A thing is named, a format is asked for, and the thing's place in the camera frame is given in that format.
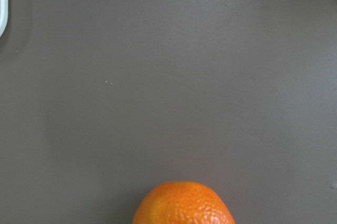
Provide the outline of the cream rabbit tray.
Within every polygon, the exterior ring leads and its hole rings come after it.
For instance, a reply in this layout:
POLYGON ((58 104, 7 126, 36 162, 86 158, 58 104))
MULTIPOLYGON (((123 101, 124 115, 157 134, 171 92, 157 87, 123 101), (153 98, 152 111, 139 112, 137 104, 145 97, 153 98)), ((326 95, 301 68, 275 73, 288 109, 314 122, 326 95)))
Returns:
POLYGON ((8 21, 8 0, 0 0, 0 7, 0 36, 2 36, 8 21))

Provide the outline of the orange fruit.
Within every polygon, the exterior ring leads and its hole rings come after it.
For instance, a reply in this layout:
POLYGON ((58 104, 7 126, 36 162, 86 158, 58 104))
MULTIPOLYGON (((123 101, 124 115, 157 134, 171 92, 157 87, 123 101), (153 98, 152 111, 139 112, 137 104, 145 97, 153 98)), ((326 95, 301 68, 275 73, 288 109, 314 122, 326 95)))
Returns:
POLYGON ((138 207, 133 223, 235 223, 211 188, 197 182, 166 182, 155 187, 138 207))

